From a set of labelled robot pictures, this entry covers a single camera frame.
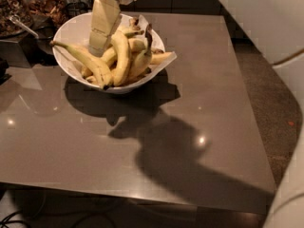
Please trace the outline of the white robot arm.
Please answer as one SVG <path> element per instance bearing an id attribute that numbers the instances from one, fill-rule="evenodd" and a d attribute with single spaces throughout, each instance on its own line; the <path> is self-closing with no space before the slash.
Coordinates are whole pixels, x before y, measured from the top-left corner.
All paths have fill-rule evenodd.
<path id="1" fill-rule="evenodd" d="M 304 0 L 219 0 L 304 111 Z M 262 228 L 304 228 L 304 128 Z"/>

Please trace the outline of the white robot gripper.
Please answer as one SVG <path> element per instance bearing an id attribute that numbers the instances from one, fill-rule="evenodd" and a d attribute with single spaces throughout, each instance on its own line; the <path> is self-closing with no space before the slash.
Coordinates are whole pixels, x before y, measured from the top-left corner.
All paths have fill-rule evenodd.
<path id="1" fill-rule="evenodd" d="M 129 5 L 136 0 L 94 0 L 91 29 L 89 33 L 89 52 L 101 57 L 111 41 L 111 35 L 121 22 L 121 5 Z"/>

